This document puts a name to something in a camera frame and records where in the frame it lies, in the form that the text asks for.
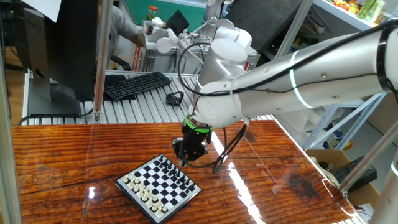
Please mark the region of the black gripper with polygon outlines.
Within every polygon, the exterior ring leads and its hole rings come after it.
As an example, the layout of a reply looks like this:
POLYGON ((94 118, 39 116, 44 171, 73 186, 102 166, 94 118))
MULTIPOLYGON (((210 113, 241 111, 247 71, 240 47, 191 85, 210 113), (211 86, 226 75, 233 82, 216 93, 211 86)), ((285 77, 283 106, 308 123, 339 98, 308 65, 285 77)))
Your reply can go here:
POLYGON ((172 147, 180 167, 186 167, 187 162, 193 162, 208 154, 205 141, 210 139, 209 129, 194 129, 190 126, 182 128, 183 137, 173 138, 172 147))

